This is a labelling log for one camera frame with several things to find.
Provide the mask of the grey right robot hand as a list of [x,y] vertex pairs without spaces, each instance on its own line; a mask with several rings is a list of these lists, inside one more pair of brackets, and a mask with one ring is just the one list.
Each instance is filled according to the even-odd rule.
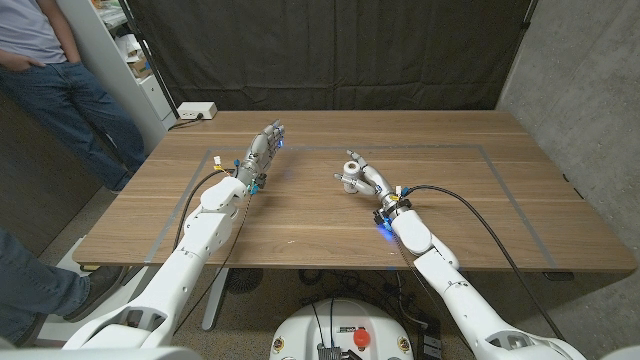
[[343,166],[343,173],[335,173],[347,193],[362,193],[375,196],[381,203],[381,208],[374,212],[374,221],[378,225],[391,225],[400,217],[407,221],[410,217],[417,218],[411,209],[411,202],[398,195],[387,180],[358,153],[348,150],[351,160]]

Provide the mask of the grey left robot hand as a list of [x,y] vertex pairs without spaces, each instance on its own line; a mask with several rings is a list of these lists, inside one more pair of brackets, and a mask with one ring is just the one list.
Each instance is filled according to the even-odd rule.
[[285,129],[276,119],[255,136],[240,162],[234,177],[243,182],[251,193],[263,188],[266,172],[279,148],[283,145]]

